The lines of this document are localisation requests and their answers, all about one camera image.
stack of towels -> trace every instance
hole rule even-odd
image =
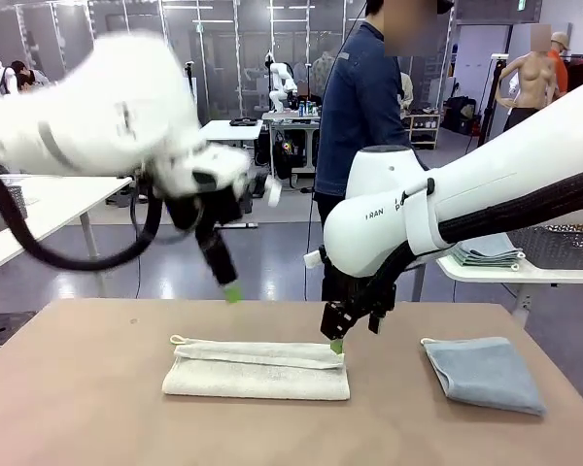
[[[518,271],[519,262],[525,258],[523,250],[515,248],[505,233],[462,241],[451,253],[460,265],[504,267],[514,271]]]

floor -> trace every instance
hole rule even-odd
[[[440,149],[421,151],[430,167],[438,167],[464,153],[468,138],[441,133]],[[309,223],[310,198],[306,194],[285,193],[283,204],[289,219],[268,222],[268,212],[255,209],[260,222],[257,229],[233,229],[223,235],[234,257],[245,299],[317,301],[320,297],[321,269],[307,272],[302,255],[306,251],[311,224],[311,248],[322,241],[319,224]],[[100,209],[94,227],[98,247],[111,254],[133,241],[124,213]],[[160,236],[173,235],[173,227],[164,225]],[[45,244],[70,254],[86,257],[82,229],[67,226],[51,235]],[[404,274],[397,283],[397,300],[412,296],[413,277]],[[204,264],[192,238],[173,246],[152,245],[141,257],[108,273],[109,292],[113,297],[221,299],[211,273]],[[21,255],[0,268],[0,313],[38,311],[60,298],[96,296],[92,276],[56,271],[27,255]],[[514,299],[499,284],[457,283],[448,279],[433,263],[429,264],[423,292],[424,301],[491,302],[511,307]],[[583,285],[557,288],[544,286],[534,296],[534,308],[527,326],[546,353],[564,371],[583,396]]]

brown table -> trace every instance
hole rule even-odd
[[[0,349],[0,466],[583,464],[583,399],[500,306],[398,304],[346,341],[352,398],[167,397],[168,337],[321,342],[319,303],[69,300]],[[509,338],[545,419],[448,402],[422,337]]]

folded white towel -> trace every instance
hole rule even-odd
[[[173,336],[168,395],[348,400],[343,354],[313,343],[209,342]]]

black hose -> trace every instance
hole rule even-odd
[[[0,180],[0,215],[16,237],[18,243],[26,252],[36,259],[59,269],[73,270],[80,272],[99,272],[112,269],[135,259],[142,254],[151,244],[153,237],[157,233],[162,216],[162,201],[155,199],[153,194],[149,196],[149,209],[143,232],[138,235],[136,241],[127,249],[120,251],[110,257],[100,259],[77,259],[64,257],[40,244],[26,225],[21,212],[17,207],[9,189]]]

